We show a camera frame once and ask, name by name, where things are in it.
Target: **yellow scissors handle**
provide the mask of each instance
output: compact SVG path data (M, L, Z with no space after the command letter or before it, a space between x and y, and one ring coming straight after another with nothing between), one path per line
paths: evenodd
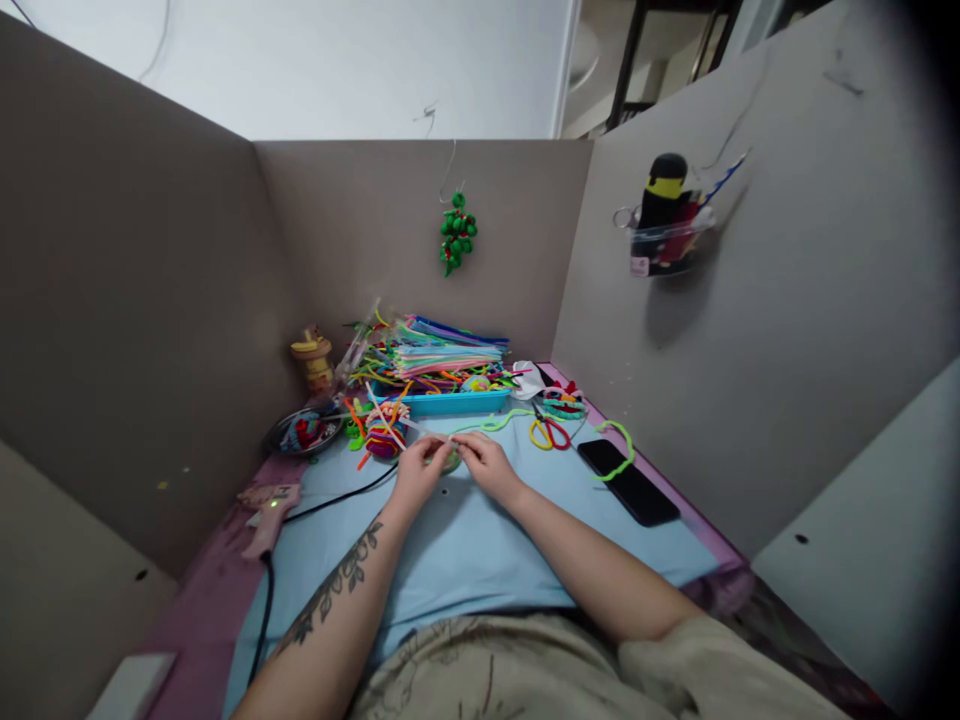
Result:
M537 442L537 436L536 436L536 434L533 432L534 430L539 430L539 431L540 431L540 434L543 435L543 439L547 441L546 444L538 443L538 442ZM534 445L536 445L536 446L537 446L538 448L540 448L541 450L552 450L552 449L553 449L553 443L550 441L550 436L547 434L546 428L543 427L543 423L540 422L539 420L534 420L534 421L530 424L530 442L532 442Z

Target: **blue plastic tray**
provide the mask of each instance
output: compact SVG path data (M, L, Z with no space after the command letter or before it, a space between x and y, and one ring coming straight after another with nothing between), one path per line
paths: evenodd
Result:
M400 394L398 388L384 386L374 381L374 397L382 402ZM510 397L510 390L492 390L485 393L449 393L444 395L407 395L403 404L410 407L410 414L419 417L427 415L485 415L498 412Z

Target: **gray partition wall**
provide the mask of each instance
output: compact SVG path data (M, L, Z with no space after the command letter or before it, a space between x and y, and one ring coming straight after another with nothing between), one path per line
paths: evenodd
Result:
M0 434L179 575L305 397L256 153L3 13L0 88Z
M444 198L465 181L474 252L448 278L438 199L449 141L258 142L309 309L342 348L376 296L548 360L591 143L461 141Z
M834 2L594 145L553 362L751 556L960 350L949 135L883 7ZM613 211L741 115L712 258L632 278Z
M591 143L254 145L0 14L0 435L173 575L376 296L549 359Z

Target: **hand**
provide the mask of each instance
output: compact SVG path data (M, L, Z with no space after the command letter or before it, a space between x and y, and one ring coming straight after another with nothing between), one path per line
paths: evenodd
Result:
M514 472L500 443L477 431L454 435L452 440L460 443L460 456L477 484L509 511L527 485Z
M415 513L420 511L437 486L443 465L453 452L436 435L425 435L400 455L400 468L393 497Z

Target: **pink table surface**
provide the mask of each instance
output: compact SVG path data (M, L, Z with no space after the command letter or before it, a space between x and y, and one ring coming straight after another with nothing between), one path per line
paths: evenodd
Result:
M553 365L539 365L554 380L566 385L567 379ZM591 403L587 407L591 425L606 420ZM627 454L627 444L620 433L611 428L603 436ZM747 565L639 451L634 464L680 509L684 523L717 559L718 573ZM306 468L305 461L271 456L250 485L299 483ZM144 653L177 653L173 669L147 716L149 720L221 717L234 646L264 572L260 563L240 557L253 538L253 530L246 527L252 514L234 505L191 564L172 606L140 648Z

